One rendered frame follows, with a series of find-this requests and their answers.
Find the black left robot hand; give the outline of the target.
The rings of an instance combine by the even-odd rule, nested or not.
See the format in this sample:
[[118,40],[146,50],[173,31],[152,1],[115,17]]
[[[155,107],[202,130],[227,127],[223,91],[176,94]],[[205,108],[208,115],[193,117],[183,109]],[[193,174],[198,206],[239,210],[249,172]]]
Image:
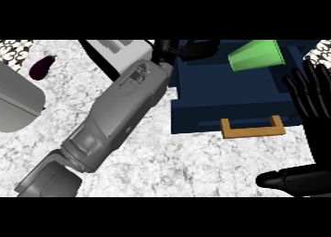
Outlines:
[[208,58],[215,54],[218,44],[218,40],[208,40],[205,42],[189,40],[186,45],[180,47],[179,40],[155,40],[151,61],[156,64],[168,63],[173,65],[176,57],[183,61]]

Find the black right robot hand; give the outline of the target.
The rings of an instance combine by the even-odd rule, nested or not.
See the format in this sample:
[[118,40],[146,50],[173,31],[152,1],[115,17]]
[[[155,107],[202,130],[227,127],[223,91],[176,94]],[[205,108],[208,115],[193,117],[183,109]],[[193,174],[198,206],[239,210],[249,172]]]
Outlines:
[[323,64],[302,62],[283,76],[314,163],[260,174],[255,184],[295,197],[331,193],[331,74]]

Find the green cup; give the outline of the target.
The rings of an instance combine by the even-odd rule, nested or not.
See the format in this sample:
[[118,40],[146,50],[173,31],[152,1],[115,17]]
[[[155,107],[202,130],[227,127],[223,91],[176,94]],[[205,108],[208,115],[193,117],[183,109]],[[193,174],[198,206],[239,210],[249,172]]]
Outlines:
[[277,41],[249,41],[229,54],[229,63],[235,72],[283,65],[285,58]]

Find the dark blue drawer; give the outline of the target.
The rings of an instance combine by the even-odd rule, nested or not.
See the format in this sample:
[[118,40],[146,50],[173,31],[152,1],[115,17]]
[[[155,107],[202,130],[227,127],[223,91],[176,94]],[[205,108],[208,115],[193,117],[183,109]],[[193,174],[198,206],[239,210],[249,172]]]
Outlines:
[[280,40],[285,63],[263,69],[235,72],[229,54],[248,42],[224,40],[215,55],[189,62],[174,62],[168,85],[176,88],[171,101],[171,133],[220,130],[220,120],[230,126],[260,128],[270,125],[277,115],[285,126],[301,124],[283,76],[302,66],[302,57],[316,47],[316,40]]

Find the pale grey box appliance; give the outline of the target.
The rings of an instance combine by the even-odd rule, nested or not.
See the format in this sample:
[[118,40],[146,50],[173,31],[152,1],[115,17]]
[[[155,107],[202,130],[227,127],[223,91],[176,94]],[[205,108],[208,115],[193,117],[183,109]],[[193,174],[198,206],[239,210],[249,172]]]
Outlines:
[[148,40],[80,40],[80,45],[111,81],[137,60],[152,57]]

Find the purple eggplant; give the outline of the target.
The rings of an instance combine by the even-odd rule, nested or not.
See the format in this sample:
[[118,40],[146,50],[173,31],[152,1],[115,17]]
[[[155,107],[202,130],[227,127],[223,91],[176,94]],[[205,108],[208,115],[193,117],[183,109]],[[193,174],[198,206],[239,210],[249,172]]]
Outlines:
[[43,59],[40,59],[31,66],[30,71],[28,71],[28,76],[36,81],[40,81],[46,77],[47,71],[55,62],[55,59],[56,59],[56,56],[49,55]]

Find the grey rounded appliance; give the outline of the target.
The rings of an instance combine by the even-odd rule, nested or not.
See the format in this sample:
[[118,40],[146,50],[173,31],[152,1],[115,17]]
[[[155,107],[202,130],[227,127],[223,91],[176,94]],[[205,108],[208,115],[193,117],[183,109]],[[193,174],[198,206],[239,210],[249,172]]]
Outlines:
[[44,109],[43,90],[0,61],[0,132],[15,132],[37,119]]

